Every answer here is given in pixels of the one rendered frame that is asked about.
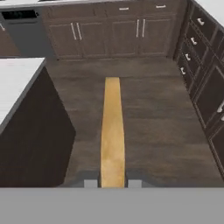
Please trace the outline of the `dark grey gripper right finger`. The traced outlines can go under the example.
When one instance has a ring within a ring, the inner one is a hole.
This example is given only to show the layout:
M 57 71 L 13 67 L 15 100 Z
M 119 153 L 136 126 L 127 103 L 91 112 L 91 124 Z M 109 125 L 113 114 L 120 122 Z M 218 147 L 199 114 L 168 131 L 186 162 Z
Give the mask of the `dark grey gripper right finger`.
M 163 187 L 164 184 L 159 183 L 154 178 L 137 171 L 126 172 L 126 186 L 128 188 L 150 188 Z

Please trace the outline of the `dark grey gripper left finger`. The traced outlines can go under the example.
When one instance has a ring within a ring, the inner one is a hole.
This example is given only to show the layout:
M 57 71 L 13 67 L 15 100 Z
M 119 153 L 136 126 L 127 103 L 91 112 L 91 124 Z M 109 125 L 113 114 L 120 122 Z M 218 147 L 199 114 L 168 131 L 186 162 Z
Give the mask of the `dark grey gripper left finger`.
M 98 188 L 100 186 L 100 173 L 98 171 L 80 171 L 76 177 L 68 180 L 63 187 Z

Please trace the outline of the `tan bread slice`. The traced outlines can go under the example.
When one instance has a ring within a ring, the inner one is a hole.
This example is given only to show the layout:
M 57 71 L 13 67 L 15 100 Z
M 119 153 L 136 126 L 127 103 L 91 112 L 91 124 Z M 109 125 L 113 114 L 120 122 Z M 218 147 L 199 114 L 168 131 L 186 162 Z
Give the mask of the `tan bread slice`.
M 125 146 L 120 79 L 105 80 L 101 126 L 101 187 L 124 188 Z

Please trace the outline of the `dark island counter with white top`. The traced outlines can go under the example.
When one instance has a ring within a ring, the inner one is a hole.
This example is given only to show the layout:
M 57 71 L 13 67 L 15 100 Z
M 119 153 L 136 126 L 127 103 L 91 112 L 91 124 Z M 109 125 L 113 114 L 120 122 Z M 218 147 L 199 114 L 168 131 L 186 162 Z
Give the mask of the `dark island counter with white top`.
M 0 188 L 60 186 L 74 139 L 46 59 L 0 59 Z

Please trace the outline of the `dark brown drawer and cupboard run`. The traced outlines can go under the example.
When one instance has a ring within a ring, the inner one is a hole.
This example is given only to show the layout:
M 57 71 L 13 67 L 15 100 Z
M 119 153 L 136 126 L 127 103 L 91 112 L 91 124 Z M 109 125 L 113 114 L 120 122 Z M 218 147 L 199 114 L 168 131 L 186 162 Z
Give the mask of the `dark brown drawer and cupboard run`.
M 179 0 L 175 60 L 224 179 L 224 26 L 196 0 Z

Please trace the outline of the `grey dishwasher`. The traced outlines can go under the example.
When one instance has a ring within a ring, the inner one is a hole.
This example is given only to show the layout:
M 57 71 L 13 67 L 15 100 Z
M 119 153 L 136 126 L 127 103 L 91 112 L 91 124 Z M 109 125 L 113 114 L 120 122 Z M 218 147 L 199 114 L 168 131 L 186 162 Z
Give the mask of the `grey dishwasher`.
M 10 8 L 0 10 L 0 16 L 23 57 L 54 57 L 39 10 Z

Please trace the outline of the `brown cupboard beside dishwasher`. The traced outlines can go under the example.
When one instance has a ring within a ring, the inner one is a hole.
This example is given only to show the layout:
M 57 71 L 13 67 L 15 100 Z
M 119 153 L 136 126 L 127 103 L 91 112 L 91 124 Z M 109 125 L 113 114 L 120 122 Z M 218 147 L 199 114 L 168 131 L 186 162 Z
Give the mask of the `brown cupboard beside dishwasher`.
M 3 23 L 0 22 L 0 58 L 15 58 L 19 55 L 20 52 L 10 34 L 7 32 Z

